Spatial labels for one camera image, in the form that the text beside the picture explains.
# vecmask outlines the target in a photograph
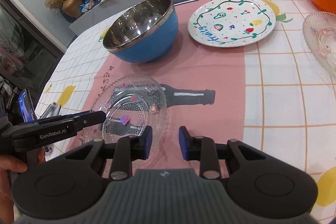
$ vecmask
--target metal screw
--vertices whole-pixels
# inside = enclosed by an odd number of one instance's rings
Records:
[[[123,171],[115,171],[111,173],[111,178],[114,180],[123,180],[127,178],[127,174]]]
[[[219,173],[214,170],[209,170],[203,173],[203,177],[205,177],[206,179],[217,179],[219,178]]]

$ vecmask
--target hand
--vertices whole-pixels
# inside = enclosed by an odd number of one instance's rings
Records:
[[[45,162],[45,150],[40,148],[37,164]],[[11,197],[11,184],[7,170],[17,173],[27,171],[27,165],[12,155],[0,155],[0,222],[11,224],[14,222],[14,202]]]

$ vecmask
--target blue bowl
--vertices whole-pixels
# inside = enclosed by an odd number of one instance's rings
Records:
[[[103,45],[126,62],[156,61],[171,50],[178,28],[171,0],[145,0],[112,24],[104,36]]]

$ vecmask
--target dried flower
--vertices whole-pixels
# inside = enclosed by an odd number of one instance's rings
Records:
[[[59,9],[63,6],[63,1],[65,0],[46,0],[44,5],[46,8],[52,9]]]

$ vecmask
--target black bottle illustration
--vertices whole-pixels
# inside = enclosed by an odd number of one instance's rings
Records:
[[[177,105],[212,105],[215,102],[214,90],[178,90],[160,84],[166,96],[167,107]]]

